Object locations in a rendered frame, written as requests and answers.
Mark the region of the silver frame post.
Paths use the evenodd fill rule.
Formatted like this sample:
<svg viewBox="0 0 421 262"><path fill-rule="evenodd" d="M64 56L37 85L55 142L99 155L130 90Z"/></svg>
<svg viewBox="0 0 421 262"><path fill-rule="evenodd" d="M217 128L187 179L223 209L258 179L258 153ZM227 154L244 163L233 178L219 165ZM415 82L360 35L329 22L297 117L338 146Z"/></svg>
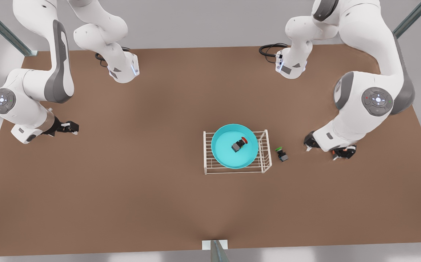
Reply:
<svg viewBox="0 0 421 262"><path fill-rule="evenodd" d="M421 17L421 1L393 30L396 38L400 38Z"/></svg>
<svg viewBox="0 0 421 262"><path fill-rule="evenodd" d="M0 35L13 45L24 56L36 56L37 50L28 48L3 22L0 21Z"/></svg>
<svg viewBox="0 0 421 262"><path fill-rule="evenodd" d="M228 249L228 240L203 240L202 250L210 250L211 262L229 262L225 250Z"/></svg>

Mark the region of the red button switch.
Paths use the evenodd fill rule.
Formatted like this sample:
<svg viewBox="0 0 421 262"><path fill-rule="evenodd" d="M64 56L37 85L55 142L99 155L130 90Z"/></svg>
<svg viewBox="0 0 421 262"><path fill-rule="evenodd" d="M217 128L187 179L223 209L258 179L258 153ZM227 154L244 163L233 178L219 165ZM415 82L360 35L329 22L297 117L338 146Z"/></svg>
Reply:
<svg viewBox="0 0 421 262"><path fill-rule="evenodd" d="M238 152L243 148L244 145L248 143L247 139L244 137L241 137L239 141L236 141L234 144L232 144L232 150L234 152Z"/></svg>

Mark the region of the teal round plate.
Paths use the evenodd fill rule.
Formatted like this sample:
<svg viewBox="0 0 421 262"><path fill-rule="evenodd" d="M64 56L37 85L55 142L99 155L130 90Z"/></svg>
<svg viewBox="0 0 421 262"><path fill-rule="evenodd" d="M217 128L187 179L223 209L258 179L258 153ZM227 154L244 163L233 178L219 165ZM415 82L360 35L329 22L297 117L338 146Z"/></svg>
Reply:
<svg viewBox="0 0 421 262"><path fill-rule="evenodd" d="M247 140L238 151L232 146L242 138ZM258 155L258 139L246 126L228 124L219 128L211 142L212 154L215 159L227 168L240 169L251 164Z"/></svg>

